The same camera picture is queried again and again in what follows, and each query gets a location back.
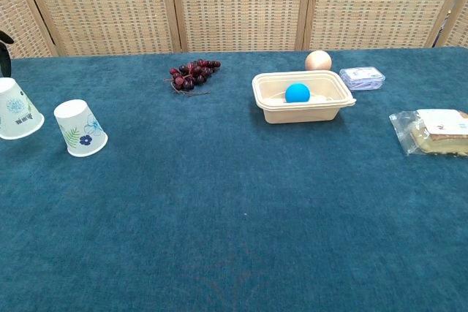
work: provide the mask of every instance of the upside-down cup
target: upside-down cup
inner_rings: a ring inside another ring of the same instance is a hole
[[[53,115],[56,117],[70,155],[90,156],[105,147],[107,134],[84,100],[62,102],[53,111]]]
[[[0,78],[0,138],[14,140],[40,129],[44,116],[11,77]]]

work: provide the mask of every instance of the brown egg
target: brown egg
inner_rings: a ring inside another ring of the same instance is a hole
[[[306,58],[306,71],[331,69],[331,57],[323,50],[312,51]]]

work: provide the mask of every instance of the bunch of grapes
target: bunch of grapes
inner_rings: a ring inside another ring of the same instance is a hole
[[[170,80],[175,91],[188,93],[196,85],[202,85],[221,66],[219,61],[209,61],[199,59],[189,62],[187,65],[175,67],[169,70],[173,76]]]

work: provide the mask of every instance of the packaged bread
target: packaged bread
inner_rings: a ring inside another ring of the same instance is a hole
[[[390,116],[401,146],[410,153],[468,156],[468,114],[425,109]]]

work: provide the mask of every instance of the egg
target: egg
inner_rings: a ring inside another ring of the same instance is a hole
[[[310,90],[307,85],[295,83],[286,89],[286,102],[308,102]]]
[[[312,51],[306,58],[306,71],[331,69],[331,57],[323,50]]]

